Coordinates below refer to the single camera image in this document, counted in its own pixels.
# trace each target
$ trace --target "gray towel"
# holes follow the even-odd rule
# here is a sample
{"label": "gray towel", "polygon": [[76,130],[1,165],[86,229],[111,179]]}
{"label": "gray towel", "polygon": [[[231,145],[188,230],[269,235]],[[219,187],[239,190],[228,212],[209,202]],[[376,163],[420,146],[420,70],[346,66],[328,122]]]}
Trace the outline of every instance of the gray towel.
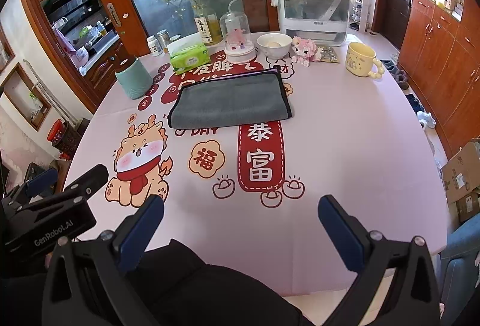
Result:
{"label": "gray towel", "polygon": [[292,117],[278,69],[184,86],[169,113],[174,129],[230,127]]}

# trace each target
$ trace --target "white bowl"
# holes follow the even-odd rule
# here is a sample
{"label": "white bowl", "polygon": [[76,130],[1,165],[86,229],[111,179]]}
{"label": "white bowl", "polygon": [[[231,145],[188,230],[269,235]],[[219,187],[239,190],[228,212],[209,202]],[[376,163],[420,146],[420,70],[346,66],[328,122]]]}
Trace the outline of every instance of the white bowl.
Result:
{"label": "white bowl", "polygon": [[257,39],[258,46],[262,52],[273,59],[280,59],[290,51],[292,38],[282,33],[267,33]]}

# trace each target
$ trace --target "pink towel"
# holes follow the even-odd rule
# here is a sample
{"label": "pink towel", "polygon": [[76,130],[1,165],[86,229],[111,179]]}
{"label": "pink towel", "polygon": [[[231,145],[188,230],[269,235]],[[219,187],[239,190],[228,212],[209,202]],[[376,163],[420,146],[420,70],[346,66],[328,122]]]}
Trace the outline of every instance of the pink towel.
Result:
{"label": "pink towel", "polygon": [[58,30],[57,27],[52,27],[55,36],[57,36],[58,42],[62,47],[63,51],[65,51],[69,55],[75,55],[77,53],[76,49],[72,46],[72,44],[68,41],[68,39],[63,36],[63,34]]}

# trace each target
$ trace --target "tissue pack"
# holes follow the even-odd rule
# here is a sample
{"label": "tissue pack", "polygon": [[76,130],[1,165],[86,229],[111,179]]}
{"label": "tissue pack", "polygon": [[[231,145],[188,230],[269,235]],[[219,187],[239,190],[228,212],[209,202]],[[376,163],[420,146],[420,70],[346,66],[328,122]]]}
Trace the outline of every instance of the tissue pack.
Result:
{"label": "tissue pack", "polygon": [[210,56],[205,44],[196,44],[172,54],[170,63],[175,74],[180,75],[193,68],[210,63]]}

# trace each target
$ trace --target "table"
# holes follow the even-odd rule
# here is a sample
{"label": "table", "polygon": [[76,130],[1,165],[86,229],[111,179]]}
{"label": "table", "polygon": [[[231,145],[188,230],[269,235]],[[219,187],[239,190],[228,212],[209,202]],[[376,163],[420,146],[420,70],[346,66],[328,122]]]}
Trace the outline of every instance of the table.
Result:
{"label": "table", "polygon": [[[340,64],[306,68],[259,53],[232,68],[217,53],[213,65],[183,79],[173,76],[168,56],[142,57],[156,83],[135,101],[116,83],[71,164],[67,184],[97,163],[113,178],[89,200],[97,225],[81,239],[115,229],[150,189],[166,199],[149,249],[175,238],[205,262],[251,275],[283,296],[341,289],[356,275],[346,270],[317,218],[319,198],[333,194],[367,230],[392,240],[421,235],[430,253],[441,251],[446,198],[422,127],[388,73],[377,81],[345,69],[350,41],[359,40],[349,35],[337,47]],[[166,117],[179,85],[272,65],[281,67],[291,119],[169,129]],[[129,185],[124,171],[145,162],[156,165],[154,176],[136,173]]]}

